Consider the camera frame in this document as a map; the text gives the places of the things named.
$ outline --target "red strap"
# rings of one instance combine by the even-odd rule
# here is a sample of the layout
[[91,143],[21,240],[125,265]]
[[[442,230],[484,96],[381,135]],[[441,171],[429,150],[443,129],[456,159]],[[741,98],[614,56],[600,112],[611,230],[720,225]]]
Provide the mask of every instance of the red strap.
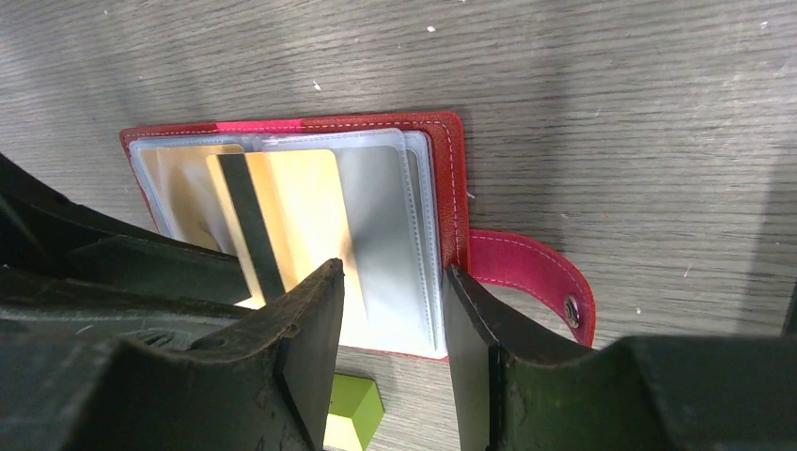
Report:
[[470,229],[470,273],[477,281],[524,291],[567,324],[565,303],[572,299],[578,326],[575,339],[592,346],[595,336],[595,300],[578,269],[548,246],[514,233]]

